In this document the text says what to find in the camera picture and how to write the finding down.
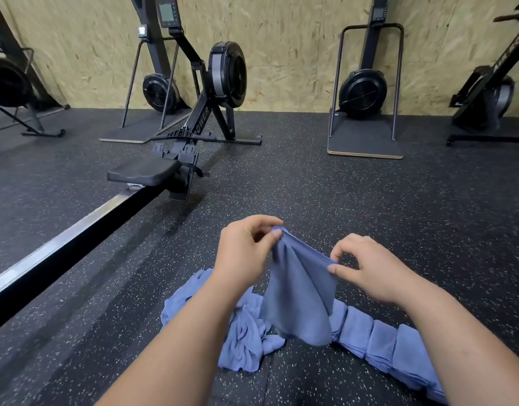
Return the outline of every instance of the small display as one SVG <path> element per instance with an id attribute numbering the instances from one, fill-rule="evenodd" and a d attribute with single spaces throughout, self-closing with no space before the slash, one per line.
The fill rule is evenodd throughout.
<path id="1" fill-rule="evenodd" d="M 175 21 L 175 16 L 173 15 L 173 8 L 170 3 L 160 3 L 159 8 L 161 21 Z"/>

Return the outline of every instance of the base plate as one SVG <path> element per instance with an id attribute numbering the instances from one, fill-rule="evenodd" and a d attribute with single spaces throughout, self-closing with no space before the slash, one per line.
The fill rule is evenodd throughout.
<path id="1" fill-rule="evenodd" d="M 181 122 L 192 110 L 189 108 L 180 109 L 173 114 L 165 116 L 165 127 L 160 128 L 161 113 L 152 110 L 148 115 L 134 119 L 131 114 L 128 115 L 129 121 L 126 122 L 124 128 L 117 128 L 100 137 L 100 141 L 107 142 L 127 142 L 131 144 L 144 144 L 153 136 L 163 133 L 168 128 L 173 127 Z"/>
<path id="2" fill-rule="evenodd" d="M 391 129 L 385 117 L 357 121 L 343 112 L 335 112 L 333 136 L 328 138 L 327 153 L 392 160 L 404 157 L 398 143 L 391 140 Z"/>

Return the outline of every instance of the osb wall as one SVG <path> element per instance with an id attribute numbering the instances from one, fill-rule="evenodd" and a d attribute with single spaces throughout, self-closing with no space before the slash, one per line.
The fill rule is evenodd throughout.
<path id="1" fill-rule="evenodd" d="M 492 64 L 519 31 L 492 23 L 518 0 L 390 0 L 388 21 L 406 29 L 400 112 L 451 114 L 449 99 L 477 65 Z M 338 35 L 367 22 L 371 0 L 179 0 L 185 32 L 205 60 L 215 42 L 238 42 L 248 67 L 247 99 L 260 111 L 326 112 L 331 106 Z M 48 90 L 73 107 L 122 107 L 139 20 L 130 0 L 0 0 L 22 45 L 36 49 L 36 68 Z M 364 30 L 345 38 L 341 78 L 359 63 Z M 391 86 L 398 34 L 382 31 L 375 67 Z M 173 53 L 173 41 L 167 43 Z M 153 71 L 141 56 L 132 106 L 148 108 L 141 92 Z M 511 115 L 519 116 L 519 63 Z M 189 63 L 179 56 L 175 80 L 188 104 L 195 100 Z"/>

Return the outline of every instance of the speckled rubber flooring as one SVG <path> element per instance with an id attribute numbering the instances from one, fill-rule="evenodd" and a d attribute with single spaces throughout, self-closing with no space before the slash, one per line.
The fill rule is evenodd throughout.
<path id="1" fill-rule="evenodd" d="M 55 139 L 0 132 L 0 272 L 122 188 L 106 171 L 151 144 L 100 142 L 118 110 L 43 122 Z M 519 129 L 518 120 L 506 120 Z M 450 120 L 401 118 L 401 161 L 326 153 L 326 114 L 239 112 L 261 147 L 201 144 L 187 204 L 158 197 L 0 329 L 0 405 L 90 405 L 159 331 L 166 297 L 214 263 L 220 229 L 275 214 L 328 254 L 369 234 L 446 288 L 519 355 L 519 145 L 444 146 Z M 214 118 L 209 129 L 217 131 Z M 266 279 L 257 286 L 263 293 Z M 395 307 L 340 283 L 337 297 L 392 325 Z M 336 346 L 289 341 L 255 374 L 220 371 L 213 405 L 418 405 L 427 401 Z"/>

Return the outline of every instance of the right hand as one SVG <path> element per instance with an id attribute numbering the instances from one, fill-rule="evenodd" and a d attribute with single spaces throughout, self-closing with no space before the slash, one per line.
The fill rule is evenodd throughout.
<path id="1" fill-rule="evenodd" d="M 329 272 L 357 285 L 374 299 L 397 304 L 411 284 L 421 279 L 371 237 L 348 235 L 337 242 L 331 252 L 331 259 L 338 262 L 343 253 L 355 256 L 359 269 L 330 265 Z"/>

